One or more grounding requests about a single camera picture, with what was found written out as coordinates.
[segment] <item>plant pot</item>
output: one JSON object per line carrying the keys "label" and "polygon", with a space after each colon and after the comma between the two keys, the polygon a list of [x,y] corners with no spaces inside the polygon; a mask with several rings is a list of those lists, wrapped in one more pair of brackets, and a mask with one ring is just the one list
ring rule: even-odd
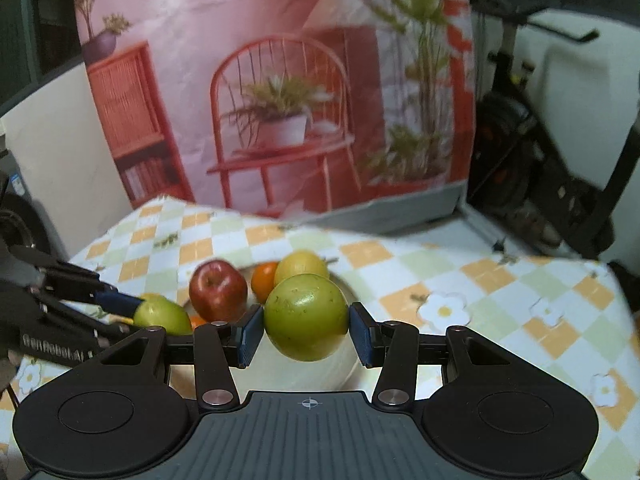
{"label": "plant pot", "polygon": [[305,142],[306,115],[260,123],[256,145],[260,148],[299,146]]}
{"label": "plant pot", "polygon": [[110,30],[103,30],[92,40],[87,41],[82,46],[82,57],[85,65],[89,66],[93,63],[109,57],[116,50],[117,36]]}
{"label": "plant pot", "polygon": [[433,187],[443,186],[446,183],[446,175],[440,174],[432,178],[423,180],[411,180],[409,182],[379,182],[377,184],[367,184],[364,189],[366,200],[384,198],[387,196],[404,195],[416,193]]}

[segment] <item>fruit plate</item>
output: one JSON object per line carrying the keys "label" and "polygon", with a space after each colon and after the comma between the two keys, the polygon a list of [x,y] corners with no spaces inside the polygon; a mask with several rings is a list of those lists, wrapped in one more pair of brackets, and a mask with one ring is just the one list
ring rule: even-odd
{"label": "fruit plate", "polygon": [[[255,267],[240,269],[247,282]],[[347,304],[358,301],[350,287],[331,273],[330,279],[344,294]],[[248,304],[257,303],[249,286]],[[195,314],[190,302],[184,305],[187,312]],[[344,383],[362,368],[351,338],[347,334],[338,349],[329,357],[312,363],[290,359],[278,350],[264,334],[251,365],[244,370],[231,368],[231,375],[241,400],[250,390],[267,392],[325,392],[341,390]],[[174,365],[171,387],[187,399],[195,398],[193,366]]]}

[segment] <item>green apple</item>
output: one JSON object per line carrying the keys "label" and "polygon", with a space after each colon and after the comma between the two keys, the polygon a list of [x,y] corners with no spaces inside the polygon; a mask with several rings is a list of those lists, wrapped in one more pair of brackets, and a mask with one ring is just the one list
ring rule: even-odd
{"label": "green apple", "polygon": [[334,353],[349,328],[349,309],[335,283],[316,274],[280,282],[264,305],[264,329],[273,345],[297,361]]}
{"label": "green apple", "polygon": [[184,309],[160,294],[143,294],[143,301],[136,309],[133,324],[136,326],[162,326],[170,335],[193,333],[189,315]]}

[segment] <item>metal screw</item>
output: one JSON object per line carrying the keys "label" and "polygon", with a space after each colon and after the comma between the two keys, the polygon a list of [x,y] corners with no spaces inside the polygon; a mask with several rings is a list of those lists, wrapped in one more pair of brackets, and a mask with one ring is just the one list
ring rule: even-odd
{"label": "metal screw", "polygon": [[202,394],[202,400],[211,406],[223,406],[234,400],[234,394],[228,390],[207,390]]}
{"label": "metal screw", "polygon": [[404,390],[391,388],[378,394],[378,400],[387,406],[399,406],[409,400],[409,394]]}

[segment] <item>yellow flower center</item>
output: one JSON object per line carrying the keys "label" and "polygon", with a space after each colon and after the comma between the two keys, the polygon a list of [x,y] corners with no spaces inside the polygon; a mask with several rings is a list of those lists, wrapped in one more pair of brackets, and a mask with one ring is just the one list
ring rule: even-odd
{"label": "yellow flower center", "polygon": [[451,315],[451,313],[452,313],[452,311],[447,305],[441,306],[438,309],[438,316],[440,316],[440,317],[449,317]]}

